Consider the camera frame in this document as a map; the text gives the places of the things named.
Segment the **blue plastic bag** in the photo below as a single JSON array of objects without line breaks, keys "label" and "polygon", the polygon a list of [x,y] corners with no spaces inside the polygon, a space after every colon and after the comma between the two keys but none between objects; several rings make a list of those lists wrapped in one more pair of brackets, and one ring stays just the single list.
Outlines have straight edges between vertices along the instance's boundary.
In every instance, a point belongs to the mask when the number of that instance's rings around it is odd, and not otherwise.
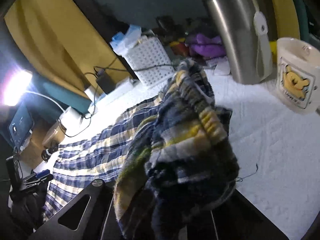
[{"label": "blue plastic bag", "polygon": [[117,55],[124,56],[136,45],[138,40],[141,38],[141,35],[141,27],[131,24],[125,34],[118,32],[114,35],[110,45]]}]

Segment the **blue yellow plaid pants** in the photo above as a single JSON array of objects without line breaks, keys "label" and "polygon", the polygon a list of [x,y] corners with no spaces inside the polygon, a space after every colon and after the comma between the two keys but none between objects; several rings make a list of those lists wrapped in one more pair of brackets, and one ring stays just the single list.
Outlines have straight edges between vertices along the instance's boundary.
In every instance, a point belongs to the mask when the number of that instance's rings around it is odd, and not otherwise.
[{"label": "blue yellow plaid pants", "polygon": [[125,239],[178,239],[191,217],[221,205],[235,189],[231,116],[231,109],[215,104],[203,68],[181,61],[156,96],[92,138],[57,147],[43,221],[102,179],[114,182],[113,206]]}]

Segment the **white perforated plastic basket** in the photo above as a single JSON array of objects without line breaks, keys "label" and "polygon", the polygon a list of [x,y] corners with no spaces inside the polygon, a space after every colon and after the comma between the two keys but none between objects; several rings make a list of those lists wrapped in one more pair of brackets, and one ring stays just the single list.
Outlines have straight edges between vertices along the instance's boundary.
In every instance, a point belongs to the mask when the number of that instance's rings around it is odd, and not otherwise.
[{"label": "white perforated plastic basket", "polygon": [[145,87],[153,87],[171,77],[175,70],[157,37],[147,38],[124,56]]}]

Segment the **brown lidded food container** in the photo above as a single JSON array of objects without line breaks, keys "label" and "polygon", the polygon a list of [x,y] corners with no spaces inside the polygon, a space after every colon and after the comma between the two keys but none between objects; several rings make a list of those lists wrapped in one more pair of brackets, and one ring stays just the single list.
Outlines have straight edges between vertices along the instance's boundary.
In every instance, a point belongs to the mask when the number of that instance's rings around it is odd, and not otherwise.
[{"label": "brown lidded food container", "polygon": [[66,129],[59,122],[56,122],[45,135],[42,145],[45,148],[50,148],[61,143],[65,138],[65,131]]}]

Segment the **black power adapter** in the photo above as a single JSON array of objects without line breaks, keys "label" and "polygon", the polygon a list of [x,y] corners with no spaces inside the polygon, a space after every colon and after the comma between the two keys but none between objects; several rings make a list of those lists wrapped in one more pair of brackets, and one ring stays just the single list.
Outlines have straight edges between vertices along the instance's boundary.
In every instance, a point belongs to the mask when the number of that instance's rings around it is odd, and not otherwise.
[{"label": "black power adapter", "polygon": [[96,83],[106,95],[110,94],[116,88],[116,84],[104,69],[97,72]]}]

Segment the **purple cloth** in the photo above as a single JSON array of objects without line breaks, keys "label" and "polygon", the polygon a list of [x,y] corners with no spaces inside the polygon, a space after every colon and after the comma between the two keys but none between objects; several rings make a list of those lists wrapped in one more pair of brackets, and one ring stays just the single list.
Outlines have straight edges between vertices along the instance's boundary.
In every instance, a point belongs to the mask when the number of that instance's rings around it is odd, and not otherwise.
[{"label": "purple cloth", "polygon": [[211,59],[227,55],[220,36],[208,38],[202,33],[198,33],[188,36],[185,44],[189,47],[189,53],[192,57],[202,56]]}]

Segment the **white power strip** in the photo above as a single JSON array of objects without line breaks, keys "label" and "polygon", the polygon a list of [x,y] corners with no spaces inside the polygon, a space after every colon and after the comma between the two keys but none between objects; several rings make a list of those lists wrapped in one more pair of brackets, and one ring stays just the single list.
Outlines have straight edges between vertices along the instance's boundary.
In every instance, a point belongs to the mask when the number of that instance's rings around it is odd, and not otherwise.
[{"label": "white power strip", "polygon": [[139,84],[139,80],[129,77],[123,81],[120,81],[112,92],[108,94],[103,93],[95,100],[95,102],[92,102],[88,108],[88,112],[94,115],[99,109],[108,106],[116,99],[133,90],[137,84]]}]

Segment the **stainless steel tumbler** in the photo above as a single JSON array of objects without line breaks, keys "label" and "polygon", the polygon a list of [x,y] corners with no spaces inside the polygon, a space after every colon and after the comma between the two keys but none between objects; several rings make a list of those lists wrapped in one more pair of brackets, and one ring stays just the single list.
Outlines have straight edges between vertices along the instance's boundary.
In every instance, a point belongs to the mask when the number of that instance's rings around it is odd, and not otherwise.
[{"label": "stainless steel tumbler", "polygon": [[267,21],[257,0],[203,0],[225,46],[231,74],[243,85],[272,74]]}]

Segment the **white desk lamp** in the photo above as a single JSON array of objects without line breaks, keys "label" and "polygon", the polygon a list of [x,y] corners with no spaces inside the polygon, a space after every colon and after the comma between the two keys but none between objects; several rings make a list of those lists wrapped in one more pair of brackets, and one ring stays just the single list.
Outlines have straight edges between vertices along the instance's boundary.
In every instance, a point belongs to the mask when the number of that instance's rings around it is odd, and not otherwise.
[{"label": "white desk lamp", "polygon": [[[33,90],[32,83],[29,86],[29,90],[33,92],[37,92]],[[24,103],[31,113],[34,121],[39,120],[40,118],[44,119],[46,122],[53,124],[56,119],[60,116],[62,111],[59,107],[48,100],[47,98],[43,98],[41,96],[25,93],[20,103]],[[63,108],[67,108],[69,106],[64,105],[63,103],[59,103]],[[1,102],[1,136],[8,137],[8,126],[17,111],[17,106],[6,106],[3,102]]]}]

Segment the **white USB charger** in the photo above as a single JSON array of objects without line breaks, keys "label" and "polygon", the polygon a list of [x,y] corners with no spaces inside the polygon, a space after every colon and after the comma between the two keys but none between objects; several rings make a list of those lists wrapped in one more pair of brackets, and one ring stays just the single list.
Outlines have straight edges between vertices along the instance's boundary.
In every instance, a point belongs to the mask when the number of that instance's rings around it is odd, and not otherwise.
[{"label": "white USB charger", "polygon": [[87,87],[84,93],[92,102],[96,102],[96,89],[93,86]]}]

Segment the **yellow curtain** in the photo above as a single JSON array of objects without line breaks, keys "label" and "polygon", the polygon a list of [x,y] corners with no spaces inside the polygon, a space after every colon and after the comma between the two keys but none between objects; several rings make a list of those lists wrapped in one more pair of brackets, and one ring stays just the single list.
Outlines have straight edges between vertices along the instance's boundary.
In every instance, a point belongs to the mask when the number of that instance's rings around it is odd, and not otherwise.
[{"label": "yellow curtain", "polygon": [[16,0],[4,16],[12,38],[39,74],[85,97],[94,67],[111,66],[113,83],[129,77],[115,53],[72,0]]}]

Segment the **white cartoon bear mug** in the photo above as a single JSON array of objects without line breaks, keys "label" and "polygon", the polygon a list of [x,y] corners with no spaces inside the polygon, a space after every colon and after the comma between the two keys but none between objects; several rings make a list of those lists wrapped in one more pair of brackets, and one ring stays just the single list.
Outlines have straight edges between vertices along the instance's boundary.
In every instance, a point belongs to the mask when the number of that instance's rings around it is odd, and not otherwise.
[{"label": "white cartoon bear mug", "polygon": [[296,38],[277,40],[276,95],[292,111],[319,108],[319,50]]}]

